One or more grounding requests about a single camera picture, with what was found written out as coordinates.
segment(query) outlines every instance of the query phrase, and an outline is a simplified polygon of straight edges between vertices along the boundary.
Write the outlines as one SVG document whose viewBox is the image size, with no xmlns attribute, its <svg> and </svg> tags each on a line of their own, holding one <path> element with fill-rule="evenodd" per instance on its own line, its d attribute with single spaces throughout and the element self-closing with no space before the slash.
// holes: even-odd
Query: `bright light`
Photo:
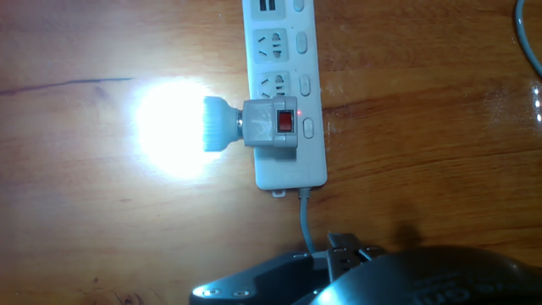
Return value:
<svg viewBox="0 0 542 305">
<path fill-rule="evenodd" d="M 139 142 L 150 161 L 175 178 L 192 178 L 219 152 L 203 151 L 201 83 L 181 80 L 149 87 L 137 110 Z"/>
</svg>

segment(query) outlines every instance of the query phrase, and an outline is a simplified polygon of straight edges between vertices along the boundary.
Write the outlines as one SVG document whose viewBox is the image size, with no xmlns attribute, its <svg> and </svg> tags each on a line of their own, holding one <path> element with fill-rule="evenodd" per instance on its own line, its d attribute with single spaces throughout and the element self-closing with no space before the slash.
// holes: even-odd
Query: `white power strip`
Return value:
<svg viewBox="0 0 542 305">
<path fill-rule="evenodd" d="M 251 99 L 297 98 L 298 146 L 255 148 L 256 184 L 274 191 L 328 179 L 313 0 L 242 0 Z"/>
</svg>

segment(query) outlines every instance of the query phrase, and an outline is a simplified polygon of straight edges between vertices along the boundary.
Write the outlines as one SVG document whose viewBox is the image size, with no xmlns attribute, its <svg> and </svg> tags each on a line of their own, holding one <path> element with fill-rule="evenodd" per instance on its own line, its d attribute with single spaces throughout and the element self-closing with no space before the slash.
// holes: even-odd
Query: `wood grain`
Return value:
<svg viewBox="0 0 542 305">
<path fill-rule="evenodd" d="M 542 264 L 542 84 L 514 3 L 316 1 L 320 247 L 352 232 Z M 528 1 L 537 54 L 541 14 Z M 131 80 L 26 90 L 107 78 Z M 303 249 L 296 194 L 259 191 L 242 143 L 191 178 L 151 162 L 143 92 L 183 81 L 248 98 L 241 2 L 0 1 L 1 304 L 186 304 L 195 286 Z"/>
</svg>

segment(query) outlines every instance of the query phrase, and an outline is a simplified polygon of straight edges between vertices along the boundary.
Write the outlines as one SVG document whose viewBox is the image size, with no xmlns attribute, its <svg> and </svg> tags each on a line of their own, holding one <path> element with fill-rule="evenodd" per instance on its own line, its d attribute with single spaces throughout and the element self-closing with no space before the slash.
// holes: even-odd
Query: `white cable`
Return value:
<svg viewBox="0 0 542 305">
<path fill-rule="evenodd" d="M 311 196 L 311 189 L 308 187 L 304 187 L 299 189 L 299 199 L 301 200 L 301 207 L 299 212 L 299 218 L 301 221 L 301 233 L 303 233 L 303 238 L 305 239 L 305 243 L 307 244 L 307 249 L 310 253 L 316 252 L 316 247 L 314 246 L 314 243 L 312 243 L 312 237 L 311 232 L 308 227 L 308 220 L 307 220 L 307 205 L 308 205 L 308 198 Z"/>
</svg>

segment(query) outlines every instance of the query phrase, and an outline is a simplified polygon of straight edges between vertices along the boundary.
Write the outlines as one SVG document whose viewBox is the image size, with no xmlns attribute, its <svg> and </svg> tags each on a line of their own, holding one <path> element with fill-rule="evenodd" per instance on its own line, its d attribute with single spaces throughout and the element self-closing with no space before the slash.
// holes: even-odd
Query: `socket holes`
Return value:
<svg viewBox="0 0 542 305">
<path fill-rule="evenodd" d="M 268 0 L 260 0 L 260 11 L 265 12 L 266 10 L 268 10 L 267 1 Z M 275 9 L 277 9 L 275 0 L 269 0 L 269 10 Z"/>
</svg>

